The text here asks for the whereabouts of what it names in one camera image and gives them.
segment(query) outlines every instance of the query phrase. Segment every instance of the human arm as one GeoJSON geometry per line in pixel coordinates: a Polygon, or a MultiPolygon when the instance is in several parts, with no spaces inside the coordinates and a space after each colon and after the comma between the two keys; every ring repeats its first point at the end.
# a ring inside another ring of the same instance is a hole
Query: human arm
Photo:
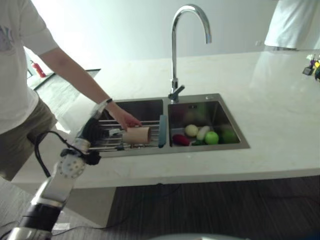
{"type": "MultiPolygon", "coordinates": [[[[110,96],[96,81],[61,48],[54,48],[39,55],[39,57],[56,74],[67,80],[79,92],[97,104],[110,99],[110,96]]],[[[106,109],[125,130],[127,130],[127,127],[141,126],[139,120],[120,108],[114,101],[110,102],[106,109]]]]}

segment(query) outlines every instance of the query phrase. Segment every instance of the person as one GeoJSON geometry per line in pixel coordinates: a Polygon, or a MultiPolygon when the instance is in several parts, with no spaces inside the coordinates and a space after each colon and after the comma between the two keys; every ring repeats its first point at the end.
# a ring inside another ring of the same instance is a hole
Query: person
{"type": "Polygon", "coordinates": [[[309,32],[318,1],[279,0],[264,41],[264,50],[296,50],[309,32]]]}
{"type": "MultiPolygon", "coordinates": [[[[24,46],[97,104],[111,99],[59,48],[31,0],[0,0],[0,176],[9,181],[32,154],[37,135],[56,124],[47,105],[27,86],[24,46]]],[[[141,126],[114,101],[106,109],[125,130],[141,126]]]]}

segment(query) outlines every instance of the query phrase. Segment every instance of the white t-shirt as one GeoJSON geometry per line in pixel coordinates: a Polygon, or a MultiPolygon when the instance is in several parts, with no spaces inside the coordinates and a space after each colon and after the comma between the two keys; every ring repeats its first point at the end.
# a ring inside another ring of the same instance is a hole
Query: white t-shirt
{"type": "Polygon", "coordinates": [[[58,47],[30,0],[0,0],[0,134],[22,124],[39,100],[27,86],[24,46],[37,55],[58,47]]]}
{"type": "Polygon", "coordinates": [[[319,0],[279,0],[264,44],[296,49],[308,34],[319,0]]]}

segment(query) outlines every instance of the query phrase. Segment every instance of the human hand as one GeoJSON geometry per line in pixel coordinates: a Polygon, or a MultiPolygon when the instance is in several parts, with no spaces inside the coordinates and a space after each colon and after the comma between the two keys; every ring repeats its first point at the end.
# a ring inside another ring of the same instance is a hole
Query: human hand
{"type": "Polygon", "coordinates": [[[121,125],[121,127],[123,127],[125,131],[127,131],[127,129],[130,127],[142,126],[141,122],[138,119],[123,110],[115,102],[109,103],[106,109],[109,111],[110,115],[121,125]]]}

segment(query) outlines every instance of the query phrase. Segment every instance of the faucet handle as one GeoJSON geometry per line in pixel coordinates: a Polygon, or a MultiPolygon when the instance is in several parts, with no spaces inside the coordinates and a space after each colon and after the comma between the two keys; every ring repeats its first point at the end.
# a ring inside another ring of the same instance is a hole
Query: faucet handle
{"type": "Polygon", "coordinates": [[[174,90],[173,93],[170,93],[168,95],[168,98],[171,99],[172,102],[178,102],[178,96],[179,93],[181,93],[183,91],[183,89],[185,89],[185,85],[181,85],[180,87],[178,87],[176,90],[174,90]]]}

